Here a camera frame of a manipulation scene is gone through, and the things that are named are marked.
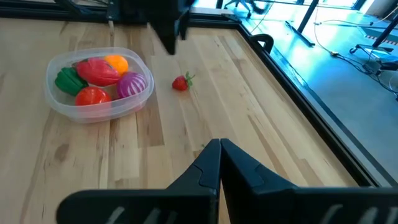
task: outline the toy vegetable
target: toy vegetable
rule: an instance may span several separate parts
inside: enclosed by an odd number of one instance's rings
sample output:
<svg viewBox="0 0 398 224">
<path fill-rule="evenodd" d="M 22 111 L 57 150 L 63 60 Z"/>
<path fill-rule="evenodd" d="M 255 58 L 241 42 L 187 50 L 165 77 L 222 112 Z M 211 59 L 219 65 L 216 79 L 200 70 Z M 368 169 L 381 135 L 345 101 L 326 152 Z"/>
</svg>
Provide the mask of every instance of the toy vegetable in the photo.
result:
<svg viewBox="0 0 398 224">
<path fill-rule="evenodd" d="M 87 82 L 78 76 L 74 68 L 62 68 L 57 74 L 55 85 L 72 96 L 76 96 L 80 90 L 88 87 Z"/>
<path fill-rule="evenodd" d="M 121 55 L 107 55 L 105 56 L 106 62 L 108 62 L 116 71 L 119 72 L 120 76 L 123 76 L 127 70 L 129 70 L 129 64 L 127 60 Z"/>
<path fill-rule="evenodd" d="M 101 58 L 82 60 L 77 63 L 76 70 L 80 77 L 97 86 L 112 85 L 120 79 L 118 71 Z"/>
<path fill-rule="evenodd" d="M 89 86 L 82 89 L 75 98 L 76 106 L 94 105 L 111 101 L 111 97 L 101 88 Z"/>
<path fill-rule="evenodd" d="M 126 72 L 116 84 L 116 91 L 120 98 L 138 94 L 147 88 L 145 77 L 136 72 Z"/>
</svg>

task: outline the red tomato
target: red tomato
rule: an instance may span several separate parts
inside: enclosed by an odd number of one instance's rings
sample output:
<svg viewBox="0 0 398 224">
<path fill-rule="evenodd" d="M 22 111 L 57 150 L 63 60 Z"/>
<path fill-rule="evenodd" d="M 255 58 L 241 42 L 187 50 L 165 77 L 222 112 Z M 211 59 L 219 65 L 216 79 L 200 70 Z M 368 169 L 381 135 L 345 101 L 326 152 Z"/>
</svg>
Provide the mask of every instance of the red tomato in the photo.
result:
<svg viewBox="0 0 398 224">
<path fill-rule="evenodd" d="M 76 106 L 94 105 L 111 101 L 111 97 L 101 88 L 89 86 L 82 89 L 75 98 Z"/>
</svg>

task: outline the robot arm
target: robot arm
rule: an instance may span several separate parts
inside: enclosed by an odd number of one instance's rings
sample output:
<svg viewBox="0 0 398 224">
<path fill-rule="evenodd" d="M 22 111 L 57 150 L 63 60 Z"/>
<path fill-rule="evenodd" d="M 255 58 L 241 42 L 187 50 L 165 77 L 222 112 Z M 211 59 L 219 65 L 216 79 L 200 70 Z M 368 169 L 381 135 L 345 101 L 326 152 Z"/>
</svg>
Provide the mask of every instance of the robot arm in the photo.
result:
<svg viewBox="0 0 398 224">
<path fill-rule="evenodd" d="M 175 53 L 175 42 L 180 35 L 186 38 L 190 8 L 195 0 L 109 0 L 108 15 L 85 9 L 71 0 L 55 2 L 76 16 L 106 16 L 114 22 L 149 22 L 166 51 Z"/>
</svg>

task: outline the wooden table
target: wooden table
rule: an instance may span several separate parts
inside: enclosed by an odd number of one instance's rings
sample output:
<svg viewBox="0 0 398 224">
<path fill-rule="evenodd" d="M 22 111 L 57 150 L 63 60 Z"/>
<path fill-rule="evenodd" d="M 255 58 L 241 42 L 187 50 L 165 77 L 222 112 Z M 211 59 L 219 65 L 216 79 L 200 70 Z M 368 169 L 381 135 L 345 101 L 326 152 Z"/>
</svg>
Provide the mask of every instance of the wooden table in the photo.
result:
<svg viewBox="0 0 398 224">
<path fill-rule="evenodd" d="M 162 189 L 212 138 L 229 138 L 302 186 L 356 185 L 235 30 L 190 29 L 177 54 L 146 27 L 0 19 L 0 223 L 54 223 L 82 189 Z M 155 78 L 144 109 L 77 124 L 45 103 L 48 62 L 93 47 L 127 47 Z M 189 71 L 190 91 L 171 82 Z M 224 201 L 220 223 L 228 223 Z"/>
</svg>

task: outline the plastic container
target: plastic container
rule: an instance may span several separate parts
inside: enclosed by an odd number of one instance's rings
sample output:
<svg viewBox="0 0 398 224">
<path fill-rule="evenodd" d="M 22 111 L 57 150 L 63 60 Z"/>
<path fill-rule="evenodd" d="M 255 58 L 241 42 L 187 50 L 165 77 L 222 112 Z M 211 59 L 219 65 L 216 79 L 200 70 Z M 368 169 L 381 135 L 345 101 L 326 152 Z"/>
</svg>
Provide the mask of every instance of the plastic container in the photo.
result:
<svg viewBox="0 0 398 224">
<path fill-rule="evenodd" d="M 129 71 L 141 73 L 145 76 L 148 83 L 147 88 L 134 96 L 114 100 L 108 103 L 75 106 L 75 97 L 60 91 L 54 84 L 57 73 L 61 68 L 71 67 L 73 63 L 86 58 L 104 57 L 108 54 L 119 54 L 125 57 L 129 62 Z M 101 88 L 107 91 L 113 99 L 117 98 L 116 85 Z M 76 121 L 78 123 L 106 121 L 136 112 L 145 106 L 147 99 L 153 91 L 154 78 L 150 70 L 136 53 L 132 50 L 120 47 L 77 50 L 75 52 L 68 52 L 54 57 L 47 68 L 44 85 L 44 95 L 47 103 L 54 110 L 68 116 L 72 121 Z"/>
</svg>

